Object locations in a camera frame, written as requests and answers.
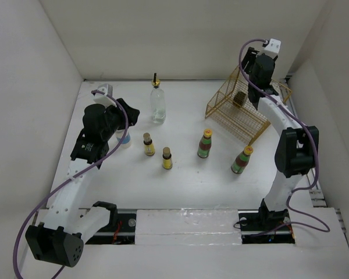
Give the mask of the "tall glass cruet gold spout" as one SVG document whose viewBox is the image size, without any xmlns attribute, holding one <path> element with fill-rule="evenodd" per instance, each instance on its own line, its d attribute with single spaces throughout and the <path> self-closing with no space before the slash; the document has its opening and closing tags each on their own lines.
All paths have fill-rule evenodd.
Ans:
<svg viewBox="0 0 349 279">
<path fill-rule="evenodd" d="M 160 80 L 157 78 L 157 73 L 154 73 L 152 87 L 150 95 L 152 121 L 156 124 L 163 124 L 166 119 L 165 93 L 160 88 Z"/>
</svg>

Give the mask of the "short glass cruet gold spout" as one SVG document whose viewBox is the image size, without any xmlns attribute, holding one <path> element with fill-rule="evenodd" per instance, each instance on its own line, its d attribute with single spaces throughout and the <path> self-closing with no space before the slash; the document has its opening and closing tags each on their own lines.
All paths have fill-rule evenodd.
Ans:
<svg viewBox="0 0 349 279">
<path fill-rule="evenodd" d="M 238 91 L 233 98 L 233 105 L 235 105 L 237 108 L 241 108 L 244 106 L 246 99 L 247 94 L 242 91 Z"/>
</svg>

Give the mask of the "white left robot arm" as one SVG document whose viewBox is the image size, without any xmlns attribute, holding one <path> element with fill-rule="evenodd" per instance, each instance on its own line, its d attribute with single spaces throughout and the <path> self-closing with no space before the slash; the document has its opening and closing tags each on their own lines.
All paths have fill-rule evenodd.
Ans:
<svg viewBox="0 0 349 279">
<path fill-rule="evenodd" d="M 92 178 L 113 151 L 108 142 L 115 132 L 137 123 L 140 111 L 124 99 L 111 99 L 89 105 L 84 110 L 83 128 L 70 154 L 66 184 L 55 192 L 55 199 L 42 222 L 29 226 L 25 238 L 35 259 L 74 267 L 84 245 L 100 229 L 113 230 L 118 223 L 117 206 L 97 201 L 90 211 L 79 215 Z"/>
</svg>

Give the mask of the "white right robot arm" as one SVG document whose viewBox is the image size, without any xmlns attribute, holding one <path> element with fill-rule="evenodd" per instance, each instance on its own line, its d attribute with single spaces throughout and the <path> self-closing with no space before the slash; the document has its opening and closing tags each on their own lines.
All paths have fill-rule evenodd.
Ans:
<svg viewBox="0 0 349 279">
<path fill-rule="evenodd" d="M 311 169 L 318 168 L 319 130 L 306 126 L 289 112 L 271 85 L 277 52 L 266 53 L 250 47 L 240 56 L 240 73 L 248 83 L 248 99 L 279 135 L 275 152 L 276 176 L 263 198 L 258 213 L 243 223 L 258 235 L 283 226 L 297 184 Z"/>
</svg>

